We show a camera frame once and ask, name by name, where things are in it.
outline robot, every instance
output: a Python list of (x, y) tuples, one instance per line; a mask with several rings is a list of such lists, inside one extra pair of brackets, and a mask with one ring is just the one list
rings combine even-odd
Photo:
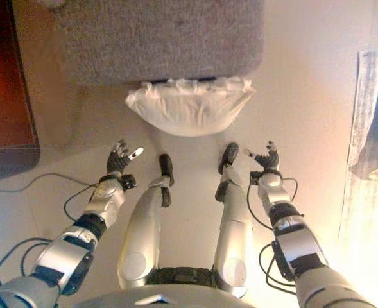
[[(248, 152), (262, 171), (250, 179), (270, 219), (271, 247), (282, 276), (294, 281), (300, 307), (375, 307), (329, 268), (317, 239), (283, 187), (279, 154), (268, 143), (268, 155)], [(129, 220), (117, 273), (122, 291), (75, 307), (251, 307), (240, 301), (248, 289), (252, 264), (253, 225), (241, 179), (232, 164), (239, 146), (230, 143), (221, 159), (216, 199), (224, 210), (214, 264), (204, 268), (159, 268), (160, 209), (171, 204), (173, 166), (169, 155), (159, 157), (161, 176), (149, 184)], [(84, 213), (40, 253), (30, 275), (0, 286), (0, 307), (56, 307), (60, 295), (81, 286), (98, 241), (117, 219), (125, 192), (136, 186), (125, 167), (143, 152), (128, 154), (119, 141)]]

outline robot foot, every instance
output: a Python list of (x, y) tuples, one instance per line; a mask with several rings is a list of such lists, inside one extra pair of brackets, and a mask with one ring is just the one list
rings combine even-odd
[(223, 174), (223, 167), (225, 165), (232, 165), (234, 160), (237, 157), (237, 154), (239, 153), (239, 145), (235, 142), (231, 142), (226, 147), (226, 150), (221, 158), (221, 162), (219, 165), (219, 173)]
[[(175, 183), (173, 177), (173, 165), (171, 163), (170, 156), (168, 154), (161, 154), (159, 157), (160, 169), (162, 176), (168, 176), (170, 178), (170, 187)], [(162, 187), (162, 207), (169, 207), (171, 204), (170, 190), (168, 187)]]

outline white curtain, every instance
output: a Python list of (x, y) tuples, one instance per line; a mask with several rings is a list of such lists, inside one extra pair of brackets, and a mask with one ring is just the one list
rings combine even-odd
[(378, 52), (359, 54), (338, 269), (378, 307)]

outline white fingertip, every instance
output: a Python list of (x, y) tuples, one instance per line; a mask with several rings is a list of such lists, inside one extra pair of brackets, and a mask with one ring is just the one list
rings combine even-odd
[(143, 148), (137, 148), (132, 154), (130, 154), (128, 156), (128, 158), (130, 160), (133, 160), (135, 159), (136, 157), (138, 157), (141, 153), (143, 153)]

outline gray ottoman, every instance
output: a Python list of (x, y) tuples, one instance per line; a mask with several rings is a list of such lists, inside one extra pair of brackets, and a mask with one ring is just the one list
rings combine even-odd
[(248, 73), (262, 59), (264, 0), (66, 0), (68, 78), (82, 85)]

